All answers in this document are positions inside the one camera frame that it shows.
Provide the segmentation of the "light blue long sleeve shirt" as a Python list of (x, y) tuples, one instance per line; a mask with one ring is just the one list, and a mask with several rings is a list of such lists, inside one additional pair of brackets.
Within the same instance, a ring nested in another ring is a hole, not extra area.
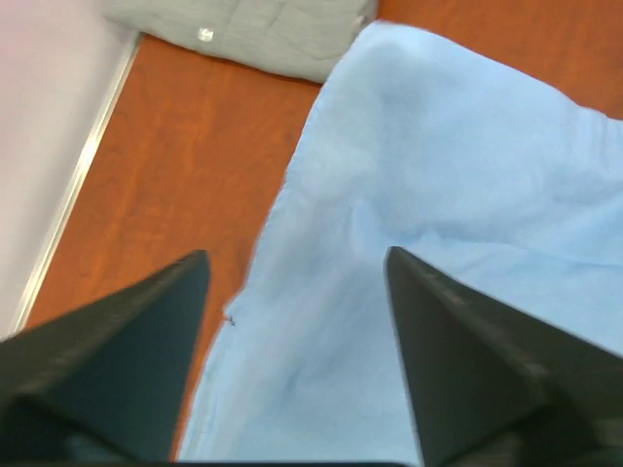
[(369, 25), (310, 111), (183, 460), (420, 462), (392, 246), (620, 352), (621, 122), (441, 36)]

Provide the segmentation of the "folded grey shirt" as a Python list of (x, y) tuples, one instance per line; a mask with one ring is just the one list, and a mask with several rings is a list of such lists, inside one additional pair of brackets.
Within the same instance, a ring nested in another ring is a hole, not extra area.
[(342, 1), (105, 1), (104, 15), (199, 54), (324, 82), (379, 3)]

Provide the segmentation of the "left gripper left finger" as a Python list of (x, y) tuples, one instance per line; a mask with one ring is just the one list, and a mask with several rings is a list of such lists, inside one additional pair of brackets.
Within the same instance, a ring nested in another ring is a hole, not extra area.
[(1, 344), (5, 462), (165, 462), (202, 322), (195, 251)]

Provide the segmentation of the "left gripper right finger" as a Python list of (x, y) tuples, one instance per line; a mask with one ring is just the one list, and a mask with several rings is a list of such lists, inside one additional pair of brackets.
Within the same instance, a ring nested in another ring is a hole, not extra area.
[(618, 466), (622, 360), (400, 247), (391, 309), (426, 466)]

